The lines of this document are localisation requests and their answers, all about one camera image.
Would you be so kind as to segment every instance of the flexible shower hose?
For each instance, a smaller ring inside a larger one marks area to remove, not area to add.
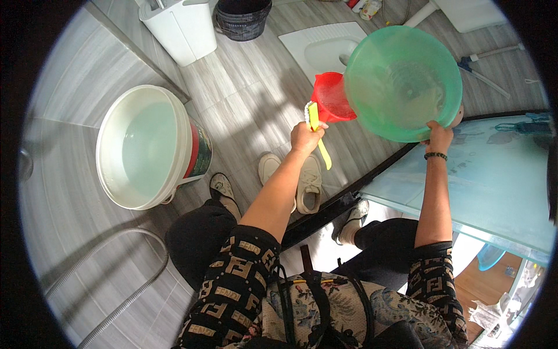
[[[85,263],[88,259],[90,259],[94,254],[99,252],[99,250],[101,248],[106,246],[110,241],[113,241],[117,237],[120,237],[124,234],[131,233],[131,232],[138,232],[138,233],[142,233],[142,234],[145,234],[145,235],[149,235],[152,238],[154,238],[155,240],[157,240],[157,242],[160,243],[161,246],[163,246],[163,250],[165,252],[165,259],[163,260],[163,264],[161,265],[159,270],[149,280],[147,280],[140,288],[138,288],[134,293],[132,293],[132,295],[130,297],[128,297],[125,301],[123,301],[122,304],[120,304],[109,316],[107,316],[103,321],[101,321],[101,323],[99,323],[97,325],[97,327],[95,327],[93,329],[93,331],[91,331],[87,335],[87,337],[85,337],[83,339],[83,341],[79,344],[78,349],[86,348],[88,345],[90,345],[93,342],[93,340],[96,338],[96,336],[98,336],[107,327],[109,327],[109,325],[120,314],[122,314],[124,312],[124,310],[126,310],[126,308],[128,308],[136,299],[138,299],[142,295],[142,293],[145,292],[149,288],[149,286],[151,286],[151,284],[153,284],[155,282],[155,280],[157,280],[157,278],[163,273],[164,269],[167,266],[167,263],[169,263],[169,253],[167,252],[167,248],[166,248],[165,244],[163,243],[163,240],[161,240],[161,238],[159,238],[159,236],[157,236],[154,233],[150,232],[149,230],[146,230],[146,229],[143,229],[143,228],[130,228],[130,229],[120,230],[120,231],[112,234],[111,236],[107,237],[105,240],[101,241],[97,245],[95,245],[95,247],[93,247],[85,256],[80,258],[70,269],[68,269],[66,272],[64,272],[56,280],[56,282],[54,282],[54,284],[52,286],[50,286],[50,288],[48,288],[47,292],[45,293],[46,299],[50,299],[52,297],[52,295],[56,291],[58,291],[60,289],[60,287],[62,287],[64,282],[66,282],[70,278],[70,276],[72,276],[72,274],[75,273],[78,270],[78,268],[83,265],[83,263]]]

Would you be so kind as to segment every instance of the white plastic bin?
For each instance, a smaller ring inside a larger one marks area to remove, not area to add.
[[[165,9],[139,9],[139,19],[179,66],[186,66],[215,51],[209,0],[167,0]]]

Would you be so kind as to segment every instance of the beaded bracelet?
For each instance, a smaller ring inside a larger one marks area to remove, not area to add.
[[[448,156],[445,155],[445,154],[442,154],[442,153],[440,153],[440,152],[427,152],[427,153],[424,155],[424,159],[425,159],[425,160],[428,160],[428,158],[429,158],[429,157],[432,157],[432,156],[439,156],[439,157],[441,157],[442,159],[444,159],[444,160],[446,160],[446,161],[448,160]]]

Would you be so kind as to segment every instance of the shoe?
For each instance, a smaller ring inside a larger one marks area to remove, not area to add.
[[[209,181],[209,193],[212,199],[221,202],[221,204],[233,214],[237,223],[240,222],[242,215],[237,202],[234,200],[233,187],[227,176],[220,172],[214,174]]]
[[[281,160],[279,160],[277,155],[273,153],[269,152],[262,156],[262,158],[259,160],[259,165],[258,165],[258,175],[259,175],[259,180],[262,182],[262,185],[264,185],[267,182],[267,180],[271,177],[271,175],[275,172],[275,170],[277,170],[280,164],[281,164]],[[293,199],[293,201],[294,202],[292,205],[291,213],[293,213],[296,210],[296,198]]]
[[[321,203],[321,166],[318,157],[310,154],[300,170],[296,191],[296,208],[302,214],[316,213]]]
[[[339,246],[343,244],[339,241],[339,236],[343,233],[343,229],[349,224],[350,222],[360,220],[360,227],[364,226],[364,221],[366,221],[366,217],[368,216],[368,211],[370,210],[370,204],[368,200],[361,200],[358,202],[350,211],[349,218],[347,218],[347,222],[345,225],[331,234],[331,239],[335,241],[335,243]]]

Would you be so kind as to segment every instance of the black pants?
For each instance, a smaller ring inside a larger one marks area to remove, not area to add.
[[[413,219],[392,218],[364,226],[354,239],[362,252],[346,267],[362,281],[398,290],[407,282],[417,224]],[[199,291],[209,264],[236,225],[231,212],[209,199],[169,228],[165,240],[171,260],[194,290]],[[346,276],[343,268],[332,272]]]

